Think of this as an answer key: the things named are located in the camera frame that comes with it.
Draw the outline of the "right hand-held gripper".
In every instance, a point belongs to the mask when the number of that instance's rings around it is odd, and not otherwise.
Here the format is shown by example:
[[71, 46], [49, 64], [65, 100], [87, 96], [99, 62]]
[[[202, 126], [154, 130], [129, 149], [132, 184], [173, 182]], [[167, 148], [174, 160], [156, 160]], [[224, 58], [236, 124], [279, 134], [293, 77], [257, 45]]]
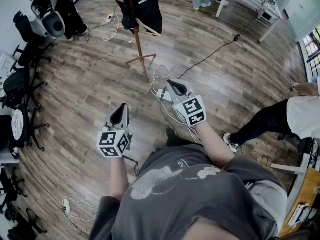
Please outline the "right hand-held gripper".
[[166, 89], [173, 102], [173, 110], [177, 117], [188, 127], [207, 120], [207, 114], [202, 97], [197, 95], [191, 84], [181, 79], [169, 79], [166, 82]]

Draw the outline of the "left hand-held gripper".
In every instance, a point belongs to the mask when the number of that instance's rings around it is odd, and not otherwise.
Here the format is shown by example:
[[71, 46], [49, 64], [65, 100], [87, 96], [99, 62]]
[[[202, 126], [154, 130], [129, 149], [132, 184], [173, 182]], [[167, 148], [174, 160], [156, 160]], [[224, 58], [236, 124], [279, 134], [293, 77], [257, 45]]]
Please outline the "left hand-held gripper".
[[126, 130], [130, 123], [129, 107], [122, 103], [109, 113], [97, 134], [96, 147], [105, 158], [123, 157], [130, 150], [132, 135]]

